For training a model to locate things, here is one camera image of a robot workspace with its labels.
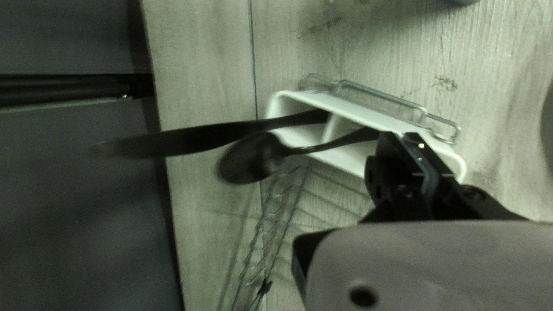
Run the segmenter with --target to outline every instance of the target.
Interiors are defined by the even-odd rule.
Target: dish rack
[[[313,108],[331,113],[326,124],[273,130],[286,144],[299,147],[331,141],[361,126],[379,131],[419,133],[452,169],[461,182],[464,160],[452,149],[461,128],[432,115],[415,103],[354,82],[330,81],[310,74],[299,91],[277,92],[269,101],[267,118],[291,115]],[[293,226],[311,231],[355,225],[374,204],[366,190],[364,161],[374,155],[374,142],[290,157],[262,182],[262,213],[239,275],[231,311],[256,311],[273,285],[279,260],[289,260]]]
[[[290,266],[289,229],[354,225],[374,207],[362,179],[307,156],[291,157],[262,189],[262,214],[243,262],[232,311],[258,310],[273,284],[275,265],[281,261]]]

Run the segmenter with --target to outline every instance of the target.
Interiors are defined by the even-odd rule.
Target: white plastic holder
[[[351,81],[329,81],[310,74],[299,91],[275,93],[269,101],[266,118],[293,115],[313,108],[329,111],[328,121],[279,128],[272,132],[291,147],[325,143],[361,126],[394,132],[400,137],[416,132],[450,168],[459,183],[466,175],[465,161],[452,148],[461,131],[458,124],[432,115],[420,105]],[[370,141],[310,153],[309,156],[364,178],[366,159],[375,152],[376,141]]]

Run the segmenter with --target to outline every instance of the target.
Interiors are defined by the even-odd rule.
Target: spoon
[[[279,168],[284,158],[293,154],[319,152],[378,138],[376,129],[362,127],[331,142],[309,147],[290,148],[270,132],[250,135],[231,146],[221,158],[218,172],[231,184],[249,184],[265,179]]]
[[[272,119],[202,125],[93,144],[95,157],[144,159],[171,157],[222,147],[256,132],[325,123],[328,111],[316,109]]]

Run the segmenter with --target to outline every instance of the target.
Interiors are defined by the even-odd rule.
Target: wire rack
[[[308,157],[287,161],[262,184],[262,191],[262,213],[243,261],[232,311],[258,310],[273,284],[276,262],[290,265],[289,254],[279,254],[283,244],[291,244],[293,237],[286,234],[291,226],[317,230],[353,225],[373,206],[360,178]]]

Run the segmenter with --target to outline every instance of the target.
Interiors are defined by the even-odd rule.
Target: wood grain surface
[[[142,3],[162,128],[255,119],[248,2]],[[223,151],[167,161],[187,311],[229,309],[237,252],[255,225],[244,217],[260,206],[258,185],[228,186],[215,175]]]
[[[143,5],[164,129],[250,120],[256,111],[262,116],[272,93],[295,90],[311,72],[349,79],[459,123],[463,132],[455,151],[468,165],[465,182],[512,211],[553,221],[553,1],[481,0],[466,7],[439,0]],[[257,186],[228,187],[217,180],[212,168],[220,153],[168,161],[181,273],[191,284],[202,282],[201,273],[215,282],[228,263],[188,258],[196,250],[210,256],[209,246],[198,241],[212,241],[190,225],[208,225],[206,213],[189,210],[244,217],[259,207]],[[343,194],[325,191],[324,182],[314,185],[331,201],[343,200]],[[307,216],[295,222],[315,228],[351,221],[326,209],[317,212],[318,223]],[[229,232],[226,241],[241,239]],[[289,276],[287,265],[279,267]],[[187,274],[194,277],[187,280]],[[295,295],[286,282],[284,290],[270,292],[268,310],[301,309],[286,305],[287,295]],[[187,286],[186,299],[195,302],[187,310],[202,310],[200,301],[209,297]]]

